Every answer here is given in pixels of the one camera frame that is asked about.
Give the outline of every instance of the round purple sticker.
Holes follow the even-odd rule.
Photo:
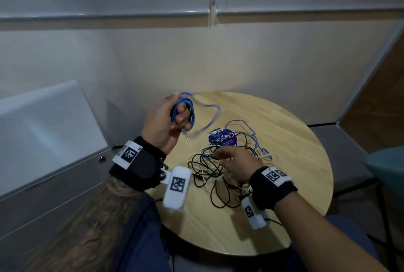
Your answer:
[[[214,135],[209,135],[208,140],[210,144],[217,144],[219,146],[236,146],[237,136],[233,131],[224,129],[223,131],[215,131]]]

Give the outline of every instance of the blue pants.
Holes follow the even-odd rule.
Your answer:
[[[126,225],[111,272],[171,272],[169,253],[160,237],[160,215],[155,205],[149,207],[153,201],[146,193],[139,200],[138,209]],[[326,216],[326,219],[378,260],[376,250],[363,230],[343,217]],[[307,271],[295,249],[292,249],[286,271]]]

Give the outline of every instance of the round wooden table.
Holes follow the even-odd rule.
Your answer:
[[[187,167],[187,158],[209,144],[209,131],[224,127],[230,120],[243,119],[255,130],[260,145],[274,155],[271,163],[289,175],[300,195],[325,215],[333,191],[331,165],[320,141],[306,124],[282,107],[247,94],[211,92],[195,95],[195,98],[205,104],[219,104],[222,115],[198,138],[180,137],[165,161],[170,169]],[[214,114],[212,107],[195,107],[194,129],[204,127]],[[248,131],[241,122],[234,122],[228,128]],[[253,230],[241,206],[214,207],[210,202],[213,183],[211,180],[206,188],[196,188],[192,180],[183,211],[157,205],[162,223],[185,241],[222,254],[259,255],[290,245],[290,239],[280,225],[272,222],[265,228]],[[165,189],[166,185],[161,184],[148,193],[154,198],[162,198]],[[278,220],[273,211],[268,213],[271,219]]]

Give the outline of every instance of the white tracking device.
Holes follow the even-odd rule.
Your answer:
[[[271,223],[269,220],[270,217],[266,210],[259,210],[256,207],[252,196],[243,198],[241,201],[241,206],[244,208],[253,229],[256,230],[258,228],[263,228]]]
[[[162,171],[165,172],[166,177],[160,183],[167,185],[163,198],[163,207],[182,210],[188,193],[189,181],[191,180],[191,169],[176,166],[171,172],[165,169],[162,169]]]

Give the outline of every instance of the person's right hand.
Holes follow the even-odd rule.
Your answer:
[[[248,183],[251,175],[263,165],[251,151],[241,146],[222,146],[213,155],[219,159],[220,165],[233,173],[240,183]]]

